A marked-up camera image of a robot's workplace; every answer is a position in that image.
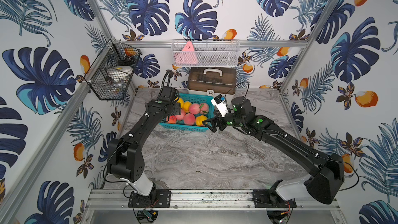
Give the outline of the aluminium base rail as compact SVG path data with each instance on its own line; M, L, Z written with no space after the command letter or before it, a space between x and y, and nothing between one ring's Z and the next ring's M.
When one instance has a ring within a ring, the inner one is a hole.
M86 203L88 210L142 210L145 206L129 200L131 190L92 190ZM168 211L338 211L337 201L325 205L313 199L295 199L274 206L264 204L261 190L164 190L152 209Z

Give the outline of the clear wall shelf basket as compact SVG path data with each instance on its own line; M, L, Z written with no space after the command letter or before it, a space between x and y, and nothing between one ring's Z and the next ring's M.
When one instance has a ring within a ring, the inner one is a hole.
M235 67L238 64L240 43L237 40L174 40L171 51L181 51L185 43L192 41L198 64L196 65L174 65L184 67Z

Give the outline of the pink peach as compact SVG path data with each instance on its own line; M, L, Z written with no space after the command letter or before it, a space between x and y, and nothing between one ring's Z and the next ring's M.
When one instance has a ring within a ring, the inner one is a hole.
M191 113L193 115L199 114L200 111L201 111L201 109L200 109L200 105L198 103L194 103L189 106L189 113Z
M180 114L176 115L175 117L178 121L182 121L185 115L186 115L186 112L183 109L181 109Z
M183 123L184 123L184 125L189 125L189 126L194 125L196 123L195 115L193 115L191 113L185 114L183 117Z
M209 113L209 105L207 103L200 104L200 114L207 115Z

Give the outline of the yellow peach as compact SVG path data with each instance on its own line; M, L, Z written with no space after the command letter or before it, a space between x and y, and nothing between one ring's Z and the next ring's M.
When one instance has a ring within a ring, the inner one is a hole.
M190 113L190 106L192 105L192 103L191 102L189 102L189 101L185 101L184 103L183 103L183 105L182 105L182 110L184 110L185 111L185 113Z
M195 125L198 127L204 127L203 122L206 121L208 118L204 115L197 116L195 119Z
M177 101L180 104L180 108L183 108L184 106L184 100L180 97Z

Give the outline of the white bowl in basket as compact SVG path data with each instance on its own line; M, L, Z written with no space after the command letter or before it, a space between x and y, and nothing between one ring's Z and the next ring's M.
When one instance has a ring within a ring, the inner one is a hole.
M114 83L118 83L128 80L132 75L133 68L130 66L116 66L108 68L106 72Z

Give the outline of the small red orange peach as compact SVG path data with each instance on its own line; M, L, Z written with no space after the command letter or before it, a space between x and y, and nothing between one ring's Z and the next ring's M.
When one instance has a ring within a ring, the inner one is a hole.
M169 119L168 119L167 123L176 124L177 123L176 116L169 116Z

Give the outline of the pink triangle item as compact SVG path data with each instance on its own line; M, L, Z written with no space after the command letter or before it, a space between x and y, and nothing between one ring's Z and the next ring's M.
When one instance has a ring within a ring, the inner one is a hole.
M185 43L181 51L174 53L174 60L177 65L196 65L198 57L192 41Z

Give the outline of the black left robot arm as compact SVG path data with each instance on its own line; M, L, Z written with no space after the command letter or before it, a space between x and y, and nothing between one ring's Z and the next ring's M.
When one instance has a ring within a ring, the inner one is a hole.
M158 124L181 113L179 97L176 88L164 86L155 99L145 104L145 111L133 128L109 142L104 174L113 175L119 183L127 183L140 196L149 197L155 193L154 183L144 172L142 149Z

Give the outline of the teal plastic basket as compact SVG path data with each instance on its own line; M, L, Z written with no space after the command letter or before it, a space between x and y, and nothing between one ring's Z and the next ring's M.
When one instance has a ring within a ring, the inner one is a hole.
M212 96L180 93L180 97L182 98L182 100L189 101L191 103L198 103L198 104L207 103L209 105L209 113L206 114L206 116L208 118L214 117L215 107L211 103L211 100L213 99ZM167 122L163 121L159 125L161 125L164 128L167 128L167 129L174 129L174 130L181 130L181 131L195 131L195 132L209 131L208 127L197 127L195 124L194 125L185 125L185 124L183 124L182 120L177 121L176 124L167 123Z

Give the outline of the white brown storage box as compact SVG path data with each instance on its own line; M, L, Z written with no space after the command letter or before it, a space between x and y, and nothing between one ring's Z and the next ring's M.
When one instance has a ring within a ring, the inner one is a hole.
M217 96L234 95L236 92L235 68L227 67L191 67L188 77L190 94Z

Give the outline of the yellow peach front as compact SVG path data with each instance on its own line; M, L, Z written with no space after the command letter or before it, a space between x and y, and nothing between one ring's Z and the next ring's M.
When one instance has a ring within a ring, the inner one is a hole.
M195 125L198 127L204 127L203 122L206 121L208 118L204 115L197 116L195 119Z

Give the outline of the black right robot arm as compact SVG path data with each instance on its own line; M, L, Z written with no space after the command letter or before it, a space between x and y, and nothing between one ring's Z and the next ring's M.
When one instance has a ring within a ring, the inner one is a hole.
M216 108L214 117L203 122L212 132L233 127L239 132L269 144L294 160L307 174L301 178L277 181L268 194L272 201L312 198L331 204L344 179L344 162L336 153L328 155L305 145L284 131L273 120L256 113L256 108L244 96L234 98L231 106L224 96L211 100Z

